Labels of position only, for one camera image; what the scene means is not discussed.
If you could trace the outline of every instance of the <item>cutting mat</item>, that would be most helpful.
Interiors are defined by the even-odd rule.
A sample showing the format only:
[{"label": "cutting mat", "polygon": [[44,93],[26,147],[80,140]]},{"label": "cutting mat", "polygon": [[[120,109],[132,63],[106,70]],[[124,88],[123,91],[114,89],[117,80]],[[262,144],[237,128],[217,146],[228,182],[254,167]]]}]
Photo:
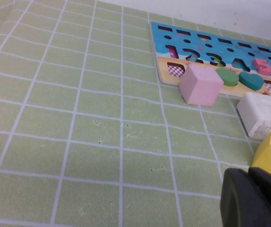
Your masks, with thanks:
[{"label": "cutting mat", "polygon": [[159,81],[150,21],[219,34],[101,1],[0,0],[0,226],[221,226],[223,172],[260,140],[238,98],[187,105]]}]

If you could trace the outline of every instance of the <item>white cube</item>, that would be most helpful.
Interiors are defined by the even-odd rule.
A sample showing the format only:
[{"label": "white cube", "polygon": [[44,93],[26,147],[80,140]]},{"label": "white cube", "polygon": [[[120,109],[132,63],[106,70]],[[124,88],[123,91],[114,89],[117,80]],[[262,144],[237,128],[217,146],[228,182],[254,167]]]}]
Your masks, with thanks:
[{"label": "white cube", "polygon": [[271,96],[247,92],[236,106],[250,137],[265,139],[271,131]]}]

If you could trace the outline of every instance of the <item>pink block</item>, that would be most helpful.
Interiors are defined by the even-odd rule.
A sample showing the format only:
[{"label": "pink block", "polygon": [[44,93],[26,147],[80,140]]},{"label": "pink block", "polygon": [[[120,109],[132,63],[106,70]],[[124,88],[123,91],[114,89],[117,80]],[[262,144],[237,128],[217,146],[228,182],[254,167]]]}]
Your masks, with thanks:
[{"label": "pink block", "polygon": [[261,58],[255,58],[253,60],[253,66],[257,69],[257,72],[265,75],[270,76],[271,75],[271,66],[268,64],[268,61]]},{"label": "pink block", "polygon": [[179,90],[187,104],[212,106],[223,84],[223,80],[213,68],[188,65]]}]

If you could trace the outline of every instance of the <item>green block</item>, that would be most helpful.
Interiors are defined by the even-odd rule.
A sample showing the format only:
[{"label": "green block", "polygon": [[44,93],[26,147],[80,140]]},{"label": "green block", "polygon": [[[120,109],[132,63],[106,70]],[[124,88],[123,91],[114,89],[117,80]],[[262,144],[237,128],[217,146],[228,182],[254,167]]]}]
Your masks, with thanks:
[{"label": "green block", "polygon": [[239,78],[242,84],[254,91],[260,90],[264,84],[264,79],[255,73],[241,72]]},{"label": "green block", "polygon": [[218,68],[216,69],[216,72],[219,74],[220,78],[224,81],[224,85],[226,86],[233,87],[239,81],[238,75],[229,69]]}]

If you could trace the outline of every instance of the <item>white wall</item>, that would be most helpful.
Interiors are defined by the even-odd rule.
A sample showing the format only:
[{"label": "white wall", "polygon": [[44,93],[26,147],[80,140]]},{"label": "white wall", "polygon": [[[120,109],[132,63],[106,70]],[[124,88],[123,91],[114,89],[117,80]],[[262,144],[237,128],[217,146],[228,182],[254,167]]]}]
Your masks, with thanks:
[{"label": "white wall", "polygon": [[271,40],[271,0],[102,0]]}]

